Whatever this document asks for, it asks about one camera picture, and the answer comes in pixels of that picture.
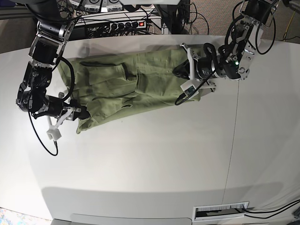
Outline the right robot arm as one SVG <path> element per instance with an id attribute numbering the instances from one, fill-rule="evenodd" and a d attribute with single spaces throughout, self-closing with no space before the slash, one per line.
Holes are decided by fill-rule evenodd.
<path id="1" fill-rule="evenodd" d="M 75 72 L 71 63 L 63 57 L 66 44 L 78 21 L 74 7 L 68 0 L 18 0 L 38 20 L 37 33 L 30 47 L 28 62 L 22 83 L 19 86 L 16 104 L 37 119 L 43 116 L 60 118 L 70 112 L 70 120 L 87 119 L 87 108 L 77 100 L 67 103 L 75 88 Z M 47 95 L 52 74 L 60 62 L 70 70 L 70 86 L 63 97 Z"/>

